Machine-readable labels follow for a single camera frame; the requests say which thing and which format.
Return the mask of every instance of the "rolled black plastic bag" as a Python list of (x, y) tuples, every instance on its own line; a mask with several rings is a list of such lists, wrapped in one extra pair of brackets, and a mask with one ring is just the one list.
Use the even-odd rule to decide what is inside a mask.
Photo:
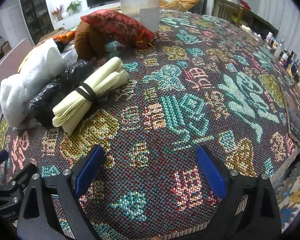
[(81, 59), (72, 64), (30, 101), (29, 110), (31, 116), (43, 126), (51, 126), (54, 117), (52, 109), (93, 72), (94, 69), (85, 60)]

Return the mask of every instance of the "dark glass cabinet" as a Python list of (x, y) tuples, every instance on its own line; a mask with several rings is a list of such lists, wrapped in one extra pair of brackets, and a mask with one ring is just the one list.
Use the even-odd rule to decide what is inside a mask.
[(20, 0), (23, 15), (34, 44), (54, 30), (46, 0)]

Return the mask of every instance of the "brown plush toy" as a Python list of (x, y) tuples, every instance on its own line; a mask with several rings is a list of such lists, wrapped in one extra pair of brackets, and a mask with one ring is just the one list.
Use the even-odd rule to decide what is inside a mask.
[(74, 47), (78, 57), (90, 60), (92, 57), (103, 57), (106, 54), (107, 40), (102, 33), (93, 29), (89, 24), (81, 21), (75, 31)]

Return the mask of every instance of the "silver bolt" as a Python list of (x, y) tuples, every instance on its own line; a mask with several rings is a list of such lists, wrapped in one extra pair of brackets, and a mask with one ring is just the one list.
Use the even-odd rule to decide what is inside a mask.
[(261, 174), (261, 178), (263, 178), (263, 179), (268, 179), (268, 175), (265, 174), (265, 173), (262, 173), (262, 174)]
[(39, 173), (35, 173), (32, 175), (32, 179), (37, 179), (37, 178), (39, 178), (39, 176), (40, 176)]
[(237, 170), (230, 170), (230, 174), (232, 176), (237, 176), (239, 174), (239, 172)]
[(70, 173), (71, 173), (71, 169), (65, 169), (62, 172), (63, 175), (69, 175)]

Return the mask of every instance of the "red object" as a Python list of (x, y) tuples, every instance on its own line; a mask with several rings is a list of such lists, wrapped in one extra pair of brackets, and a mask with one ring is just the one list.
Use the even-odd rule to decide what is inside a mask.
[(140, 22), (116, 11), (98, 10), (80, 19), (94, 29), (106, 33), (110, 40), (139, 49), (147, 49), (148, 43), (152, 42), (155, 36)]
[(246, 9), (251, 10), (250, 6), (244, 0), (238, 0), (240, 4), (242, 4)]

